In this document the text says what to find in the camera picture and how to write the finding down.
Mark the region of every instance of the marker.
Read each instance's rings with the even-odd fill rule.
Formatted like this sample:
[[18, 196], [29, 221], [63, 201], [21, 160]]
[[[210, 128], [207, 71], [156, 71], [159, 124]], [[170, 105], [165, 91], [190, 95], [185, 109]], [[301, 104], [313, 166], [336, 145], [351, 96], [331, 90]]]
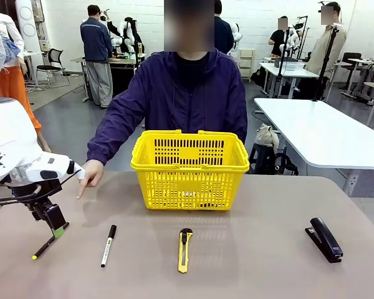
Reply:
[[110, 253], [111, 243], [112, 243], [113, 238], [115, 237], [115, 232], [116, 231], [117, 231], [117, 226], [116, 225], [111, 225], [110, 233], [108, 235], [107, 244], [106, 244], [105, 250], [104, 250], [104, 256], [102, 257], [102, 261], [101, 261], [101, 267], [102, 268], [104, 268], [105, 264], [107, 263], [107, 258], [108, 258], [108, 254]]

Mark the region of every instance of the man in beige jacket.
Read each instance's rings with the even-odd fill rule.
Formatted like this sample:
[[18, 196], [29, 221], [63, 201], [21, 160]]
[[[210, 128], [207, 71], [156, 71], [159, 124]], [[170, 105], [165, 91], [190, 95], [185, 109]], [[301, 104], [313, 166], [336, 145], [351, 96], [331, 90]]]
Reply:
[[[341, 13], [341, 7], [336, 2], [330, 2], [326, 6], [333, 8], [333, 22], [339, 24], [339, 15]], [[320, 75], [320, 71], [323, 66], [325, 53], [327, 51], [328, 43], [332, 33], [332, 26], [328, 25], [325, 28], [323, 35], [317, 40], [310, 60], [306, 65], [306, 70], [309, 72]], [[322, 82], [322, 93], [324, 92], [327, 82], [330, 80], [332, 70], [334, 69], [335, 63], [337, 63], [343, 45], [347, 39], [347, 32], [344, 28], [339, 27], [337, 36], [335, 37], [334, 43], [331, 48], [330, 59], [328, 60], [325, 68], [324, 79]], [[301, 99], [313, 99], [317, 90], [318, 79], [302, 79], [298, 85], [299, 93], [294, 94], [294, 98]]]

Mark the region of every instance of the yellow basket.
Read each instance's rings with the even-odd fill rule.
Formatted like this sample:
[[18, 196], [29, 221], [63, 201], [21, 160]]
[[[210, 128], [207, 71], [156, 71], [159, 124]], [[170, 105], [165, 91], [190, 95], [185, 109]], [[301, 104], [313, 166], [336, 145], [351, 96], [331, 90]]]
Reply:
[[131, 166], [148, 209], [225, 211], [249, 161], [232, 133], [146, 131], [137, 139]]

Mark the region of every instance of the stapler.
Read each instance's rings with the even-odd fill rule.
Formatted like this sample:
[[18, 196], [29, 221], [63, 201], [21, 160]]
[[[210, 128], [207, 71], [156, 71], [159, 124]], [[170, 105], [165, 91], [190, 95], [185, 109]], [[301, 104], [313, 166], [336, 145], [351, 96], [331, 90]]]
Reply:
[[312, 227], [305, 229], [306, 233], [313, 240], [314, 244], [324, 254], [324, 257], [330, 263], [340, 263], [343, 252], [338, 245], [331, 231], [325, 225], [321, 218], [313, 218], [310, 220]]

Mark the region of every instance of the black shirt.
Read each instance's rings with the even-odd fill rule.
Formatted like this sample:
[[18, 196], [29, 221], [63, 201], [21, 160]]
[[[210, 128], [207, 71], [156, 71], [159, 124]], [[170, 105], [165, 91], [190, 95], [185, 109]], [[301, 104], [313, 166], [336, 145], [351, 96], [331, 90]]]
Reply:
[[214, 47], [227, 54], [234, 45], [233, 32], [229, 23], [214, 17]]
[[277, 30], [273, 32], [270, 38], [271, 40], [274, 41], [274, 46], [272, 50], [273, 55], [281, 56], [280, 46], [285, 42], [284, 36], [285, 36], [285, 32], [283, 30]]
[[209, 52], [199, 60], [187, 60], [176, 54], [176, 65], [180, 83], [192, 92], [204, 77], [208, 65]]

